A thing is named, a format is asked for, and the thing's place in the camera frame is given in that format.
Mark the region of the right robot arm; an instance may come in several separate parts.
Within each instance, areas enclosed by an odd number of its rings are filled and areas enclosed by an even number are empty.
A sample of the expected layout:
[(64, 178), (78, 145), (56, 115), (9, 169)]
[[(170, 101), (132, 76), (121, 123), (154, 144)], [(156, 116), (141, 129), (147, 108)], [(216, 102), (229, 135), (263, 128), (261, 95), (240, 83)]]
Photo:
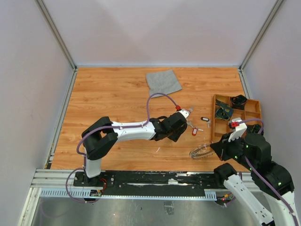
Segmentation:
[(229, 134), (210, 147), (222, 161), (234, 159), (249, 169), (251, 178), (266, 197), (270, 211), (247, 190), (237, 171), (225, 163), (214, 169), (213, 183), (227, 188), (246, 207), (260, 226), (299, 226), (293, 179), (289, 171), (272, 160), (271, 145), (261, 134), (247, 134), (229, 141)]

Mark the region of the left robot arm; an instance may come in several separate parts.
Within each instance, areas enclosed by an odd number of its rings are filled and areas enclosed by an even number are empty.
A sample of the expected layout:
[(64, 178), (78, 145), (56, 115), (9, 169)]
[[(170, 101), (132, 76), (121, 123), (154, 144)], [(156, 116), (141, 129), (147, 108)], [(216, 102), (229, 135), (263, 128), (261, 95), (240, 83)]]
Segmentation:
[(112, 147), (130, 140), (155, 140), (168, 138), (177, 142), (187, 128), (189, 112), (182, 109), (166, 117), (150, 118), (142, 122), (119, 123), (109, 117), (102, 117), (82, 132), (77, 147), (85, 148), (84, 180), (90, 186), (96, 186), (101, 180), (101, 161)]

